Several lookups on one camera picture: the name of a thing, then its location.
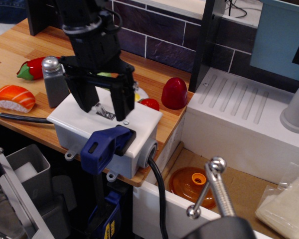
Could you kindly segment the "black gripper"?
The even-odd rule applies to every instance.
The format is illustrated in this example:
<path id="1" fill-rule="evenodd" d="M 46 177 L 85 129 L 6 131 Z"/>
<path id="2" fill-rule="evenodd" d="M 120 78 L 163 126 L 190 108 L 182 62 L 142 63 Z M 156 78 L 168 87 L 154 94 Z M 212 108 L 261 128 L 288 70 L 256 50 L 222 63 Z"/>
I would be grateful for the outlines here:
<path id="1" fill-rule="evenodd" d="M 79 107 L 88 113 L 99 102 L 95 85 L 110 87 L 117 121 L 123 121 L 134 109 L 134 67 L 120 58 L 121 48 L 112 26 L 91 23 L 81 26 L 63 25 L 74 55 L 60 59 L 68 88 Z M 114 75 L 115 80 L 96 76 L 99 72 Z"/>

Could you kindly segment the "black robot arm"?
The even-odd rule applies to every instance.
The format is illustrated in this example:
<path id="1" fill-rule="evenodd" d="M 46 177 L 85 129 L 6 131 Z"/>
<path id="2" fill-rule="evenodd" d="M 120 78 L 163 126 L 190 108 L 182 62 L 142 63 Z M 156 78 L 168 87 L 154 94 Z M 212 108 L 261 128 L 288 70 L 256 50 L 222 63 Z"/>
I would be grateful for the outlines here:
<path id="1" fill-rule="evenodd" d="M 134 109 L 134 67 L 120 58 L 117 33 L 120 18 L 103 0 L 57 0 L 62 30 L 69 37 L 74 55 L 62 56 L 68 88 L 79 107 L 89 112 L 100 100 L 97 87 L 111 93 L 116 119 L 122 121 Z"/>

